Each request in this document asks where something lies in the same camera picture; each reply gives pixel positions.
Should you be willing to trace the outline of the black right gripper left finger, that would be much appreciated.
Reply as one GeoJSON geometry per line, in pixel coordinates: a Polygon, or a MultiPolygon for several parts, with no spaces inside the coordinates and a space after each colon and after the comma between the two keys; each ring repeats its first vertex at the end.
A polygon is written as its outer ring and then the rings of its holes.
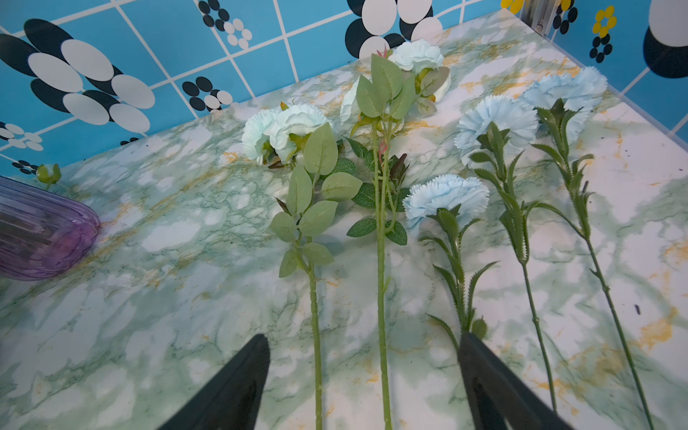
{"type": "Polygon", "coordinates": [[[253,430],[270,361],[269,342],[260,333],[161,428],[253,430]]]}

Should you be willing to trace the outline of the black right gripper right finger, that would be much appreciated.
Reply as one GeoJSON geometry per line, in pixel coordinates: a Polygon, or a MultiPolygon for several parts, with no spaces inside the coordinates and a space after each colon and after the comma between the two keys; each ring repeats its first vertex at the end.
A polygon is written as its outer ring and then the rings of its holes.
{"type": "Polygon", "coordinates": [[[458,361],[476,429],[572,429],[474,334],[462,334],[458,361]]]}

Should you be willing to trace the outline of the light blue carnation stem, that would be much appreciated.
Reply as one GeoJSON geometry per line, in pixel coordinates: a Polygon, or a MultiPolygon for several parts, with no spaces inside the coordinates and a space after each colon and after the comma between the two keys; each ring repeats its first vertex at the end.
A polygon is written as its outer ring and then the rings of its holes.
{"type": "Polygon", "coordinates": [[[462,243],[468,229],[480,222],[480,216],[487,209],[488,195],[487,187],[477,178],[445,174],[412,186],[403,200],[410,231],[420,242],[439,247],[449,264],[447,268],[436,263],[432,267],[449,293],[459,331],[455,333],[438,316],[430,315],[429,318],[442,327],[455,349],[460,347],[460,337],[465,333],[480,340],[487,334],[487,323],[477,317],[474,297],[478,281],[496,264],[487,263],[468,277],[462,261],[462,243]]]}

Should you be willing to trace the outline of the blue purple ribbed glass vase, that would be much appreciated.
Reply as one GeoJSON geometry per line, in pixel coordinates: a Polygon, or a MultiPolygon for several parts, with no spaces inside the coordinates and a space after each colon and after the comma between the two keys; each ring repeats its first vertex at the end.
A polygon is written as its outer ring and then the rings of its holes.
{"type": "Polygon", "coordinates": [[[93,209],[8,177],[1,178],[1,275],[53,278],[77,265],[100,233],[93,209]]]}

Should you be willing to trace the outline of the light blue carnation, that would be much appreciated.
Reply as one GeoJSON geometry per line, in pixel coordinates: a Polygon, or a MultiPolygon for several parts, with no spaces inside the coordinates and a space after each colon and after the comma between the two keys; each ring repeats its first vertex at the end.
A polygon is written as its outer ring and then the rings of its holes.
{"type": "Polygon", "coordinates": [[[548,377],[552,408],[556,410],[554,378],[528,273],[528,217],[537,204],[521,201],[515,189],[516,166],[526,148],[535,141],[538,127],[537,114],[526,103],[509,96],[488,96],[462,116],[454,145],[462,163],[478,177],[492,184],[503,204],[499,221],[505,228],[514,255],[521,265],[531,318],[548,377]]]}
{"type": "Polygon", "coordinates": [[[534,82],[519,96],[519,101],[532,107],[537,114],[540,126],[551,136],[552,144],[534,143],[532,146],[548,155],[550,161],[557,167],[576,219],[572,220],[552,204],[541,204],[540,207],[555,213],[566,221],[587,245],[589,256],[593,261],[591,272],[598,279],[607,299],[648,426],[653,429],[655,426],[650,413],[650,406],[635,365],[634,355],[626,339],[625,331],[610,293],[609,284],[601,270],[591,239],[592,227],[589,220],[588,205],[592,192],[588,189],[589,181],[585,178],[584,168],[585,162],[592,161],[594,156],[584,154],[577,159],[572,158],[572,145],[581,137],[585,125],[602,102],[606,91],[607,78],[594,67],[584,67],[577,75],[570,75],[569,73],[566,75],[549,75],[534,82]]]}

